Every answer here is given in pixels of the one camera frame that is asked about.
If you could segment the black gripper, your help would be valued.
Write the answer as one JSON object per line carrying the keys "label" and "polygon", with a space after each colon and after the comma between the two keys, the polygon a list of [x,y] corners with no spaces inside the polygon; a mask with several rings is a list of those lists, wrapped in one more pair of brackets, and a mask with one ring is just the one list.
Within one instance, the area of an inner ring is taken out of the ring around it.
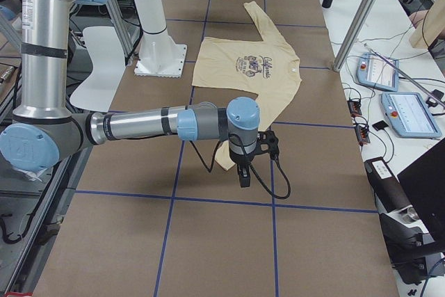
{"label": "black gripper", "polygon": [[239,146],[229,142],[229,157],[237,165],[238,180],[241,188],[250,187],[249,164],[255,156],[256,144]]}

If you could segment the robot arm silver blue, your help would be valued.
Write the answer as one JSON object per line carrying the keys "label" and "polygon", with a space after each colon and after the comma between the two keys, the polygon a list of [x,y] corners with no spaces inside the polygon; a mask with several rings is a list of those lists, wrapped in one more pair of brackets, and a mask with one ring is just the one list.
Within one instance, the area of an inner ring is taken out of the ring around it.
{"label": "robot arm silver blue", "polygon": [[[38,173],[93,145],[176,135],[229,144],[242,187],[259,144],[259,107],[248,97],[225,108],[203,102],[134,113],[71,113],[65,105],[69,16],[77,0],[22,0],[22,101],[1,133],[14,169]],[[104,3],[106,0],[93,0]]]}

